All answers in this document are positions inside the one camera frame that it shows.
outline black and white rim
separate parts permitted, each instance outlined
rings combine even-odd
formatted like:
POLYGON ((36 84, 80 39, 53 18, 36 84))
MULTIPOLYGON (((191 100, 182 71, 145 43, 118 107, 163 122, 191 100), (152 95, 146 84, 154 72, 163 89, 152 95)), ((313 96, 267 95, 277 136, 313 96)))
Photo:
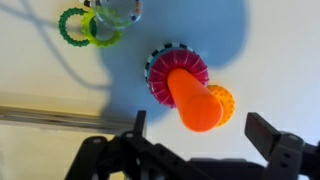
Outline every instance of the black and white rim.
POLYGON ((90 0, 79 0, 79 2, 87 7, 90 7, 90 0))
POLYGON ((144 76, 145 76, 145 79, 146 79, 146 82, 147 82, 147 86, 149 87, 149 83, 148 83, 148 71, 150 70, 150 64, 152 62, 152 60, 161 52, 163 52, 164 50, 166 49, 170 49, 170 48, 181 48, 181 49, 187 49, 193 53, 194 50, 187 46, 187 45, 184 45, 184 44, 181 44, 181 43, 168 43, 168 44, 165 44, 163 46, 160 46, 158 47, 156 50, 154 50, 151 55, 148 57, 147 59, 147 63, 146 63, 146 67, 144 69, 144 76))

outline orange cylinder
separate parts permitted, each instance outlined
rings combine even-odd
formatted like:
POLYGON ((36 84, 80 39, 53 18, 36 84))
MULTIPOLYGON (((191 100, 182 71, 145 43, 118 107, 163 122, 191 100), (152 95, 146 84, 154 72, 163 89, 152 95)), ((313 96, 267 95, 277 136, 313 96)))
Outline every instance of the orange cylinder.
POLYGON ((167 84, 181 120, 188 129, 204 132, 219 123, 223 115, 221 101, 187 70, 173 69, 167 84))

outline green ring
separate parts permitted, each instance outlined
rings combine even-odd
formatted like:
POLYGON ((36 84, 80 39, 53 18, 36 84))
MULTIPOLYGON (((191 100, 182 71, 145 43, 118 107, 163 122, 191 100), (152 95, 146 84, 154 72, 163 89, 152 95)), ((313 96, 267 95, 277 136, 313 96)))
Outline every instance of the green ring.
POLYGON ((95 18, 95 14, 92 9, 90 9, 87 13, 83 15, 83 19, 81 21, 82 23, 82 32, 87 37, 87 39, 90 41, 91 44, 95 44, 98 47, 104 47, 108 48, 109 46, 115 45, 116 42, 118 42, 122 36, 122 31, 113 31, 113 35, 108 40, 99 40, 95 37, 94 34, 92 34, 92 31, 90 30, 90 22, 95 18))
MULTIPOLYGON (((87 13, 87 12, 83 9, 70 8, 70 9, 64 11, 63 14, 60 16, 60 20, 59 20, 60 34, 64 40, 66 40, 69 44, 71 44, 73 46, 83 47, 83 46, 87 46, 90 44, 90 41, 88 39, 78 41, 78 40, 75 40, 72 37, 70 37, 67 32, 67 27, 66 27, 66 23, 71 16, 73 16, 73 15, 83 16, 85 13, 87 13)), ((92 35, 94 35, 94 36, 97 34, 97 26, 96 26, 96 23, 94 20, 90 21, 90 31, 91 31, 92 35)))

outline white surface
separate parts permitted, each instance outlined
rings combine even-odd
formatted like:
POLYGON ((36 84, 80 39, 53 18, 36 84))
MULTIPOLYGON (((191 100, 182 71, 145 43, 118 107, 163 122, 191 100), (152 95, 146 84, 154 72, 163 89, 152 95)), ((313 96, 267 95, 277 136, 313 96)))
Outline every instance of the white surface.
MULTIPOLYGON (((59 15, 80 6, 76 0, 2 0, 0 105, 83 114, 108 107, 107 115, 112 111, 127 118, 147 109, 148 139, 185 159, 236 157, 263 163, 243 133, 247 112, 258 112, 276 128, 312 144, 320 139, 320 1, 144 3, 141 21, 115 47, 101 50, 75 48, 60 37, 59 15), (28 14, 29 6, 34 15, 28 14), (191 46, 209 66, 211 83, 232 92, 236 112, 226 126, 192 133, 176 110, 158 105, 150 95, 143 79, 145 61, 167 42, 191 46)), ((21 143, 21 136, 33 137, 1 128, 12 132, 12 138, 1 138, 12 146, 21 143)), ((0 152, 7 159, 0 163, 6 167, 3 177, 17 168, 24 173, 15 166, 21 162, 14 153, 3 146, 0 152)))

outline toy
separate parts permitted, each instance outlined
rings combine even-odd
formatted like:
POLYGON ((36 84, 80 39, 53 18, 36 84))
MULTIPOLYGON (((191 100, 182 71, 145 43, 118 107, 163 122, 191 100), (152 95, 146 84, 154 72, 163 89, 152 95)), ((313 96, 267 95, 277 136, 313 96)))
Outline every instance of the toy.
POLYGON ((112 46, 120 40, 122 31, 141 17, 141 0, 79 0, 79 2, 92 9, 88 12, 79 8, 68 9, 59 20, 60 34, 64 40, 73 46, 83 47, 88 44, 104 48, 112 46), (72 15, 84 16, 81 21, 81 31, 87 39, 77 41, 68 35, 66 22, 72 15), (113 31, 113 36, 110 39, 100 40, 96 38, 97 26, 94 19, 105 25, 105 29, 113 31))
POLYGON ((145 77, 160 104, 177 107, 183 124, 205 132, 226 124, 234 112, 232 95, 220 86, 209 86, 207 66, 192 48, 166 44, 148 58, 145 77))
MULTIPOLYGON (((71 44, 73 46, 82 47, 82 46, 87 46, 90 44, 90 41, 88 39, 85 39, 82 41, 78 41, 78 40, 73 39, 72 37, 70 37, 68 35, 67 28, 66 28, 66 22, 68 21, 68 19, 71 16, 73 16, 73 15, 83 16, 85 13, 86 13, 86 11, 83 9, 71 8, 71 9, 64 11, 63 14, 60 16, 60 20, 59 20, 60 34, 64 40, 66 40, 69 44, 71 44)), ((92 34, 93 36, 95 36, 97 34, 97 27, 96 27, 94 20, 88 22, 87 29, 90 32, 90 34, 92 34)))
POLYGON ((108 40, 99 40, 95 38, 95 36, 90 31, 90 22, 95 17, 93 11, 90 9, 87 13, 85 13, 83 20, 81 21, 82 29, 81 31, 84 33, 84 35, 87 37, 87 39, 90 41, 91 44, 95 44, 98 47, 109 47, 114 45, 117 41, 120 40, 120 37, 122 36, 122 31, 114 31, 113 36, 108 40))
POLYGON ((138 21, 142 13, 141 0, 92 0, 90 7, 100 22, 115 30, 138 21))

